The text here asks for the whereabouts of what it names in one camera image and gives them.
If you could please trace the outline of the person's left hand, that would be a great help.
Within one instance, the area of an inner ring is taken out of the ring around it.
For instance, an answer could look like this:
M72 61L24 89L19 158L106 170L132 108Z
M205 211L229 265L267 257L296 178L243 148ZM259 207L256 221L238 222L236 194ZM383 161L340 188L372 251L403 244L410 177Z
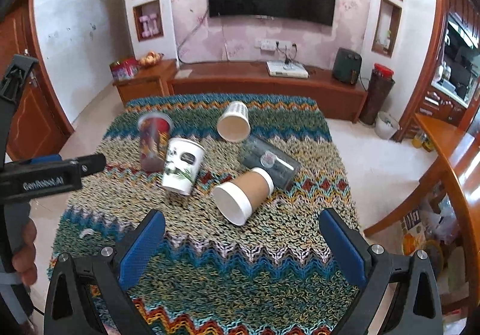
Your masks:
M12 264L16 272L19 273L21 281L25 286L32 286L38 279L38 269L35 264L37 238L37 227L29 219L23 230L24 246L12 258Z

